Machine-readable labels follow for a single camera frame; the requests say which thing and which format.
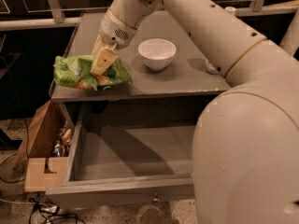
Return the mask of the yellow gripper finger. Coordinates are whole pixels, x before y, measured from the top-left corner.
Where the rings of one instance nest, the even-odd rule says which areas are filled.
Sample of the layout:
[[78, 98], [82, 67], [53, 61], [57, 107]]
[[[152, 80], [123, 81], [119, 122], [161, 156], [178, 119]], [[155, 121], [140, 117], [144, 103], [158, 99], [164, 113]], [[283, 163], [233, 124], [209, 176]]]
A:
[[95, 56], [91, 74], [93, 76], [101, 76], [105, 71], [117, 60], [118, 54], [111, 48], [100, 48], [98, 54]]
[[101, 35], [98, 35], [93, 45], [92, 56], [96, 56], [105, 45], [106, 43], [102, 40]]

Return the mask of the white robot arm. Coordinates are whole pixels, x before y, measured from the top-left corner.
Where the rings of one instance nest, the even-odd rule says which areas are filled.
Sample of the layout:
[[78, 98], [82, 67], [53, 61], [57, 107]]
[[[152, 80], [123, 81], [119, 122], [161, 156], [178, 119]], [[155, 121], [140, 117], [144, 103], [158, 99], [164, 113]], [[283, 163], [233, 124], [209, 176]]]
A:
[[158, 3], [230, 90], [197, 121], [192, 165], [200, 224], [299, 224], [299, 62], [211, 0], [114, 0], [106, 44], [133, 35]]

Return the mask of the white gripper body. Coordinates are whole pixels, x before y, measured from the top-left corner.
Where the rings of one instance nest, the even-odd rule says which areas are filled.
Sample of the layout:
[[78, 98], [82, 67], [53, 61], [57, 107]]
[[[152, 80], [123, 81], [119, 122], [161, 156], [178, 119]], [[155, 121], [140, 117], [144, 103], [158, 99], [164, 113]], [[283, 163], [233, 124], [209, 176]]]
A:
[[104, 43], [117, 45], [118, 49], [126, 48], [135, 37], [137, 30], [120, 21], [108, 10], [101, 20], [99, 33]]

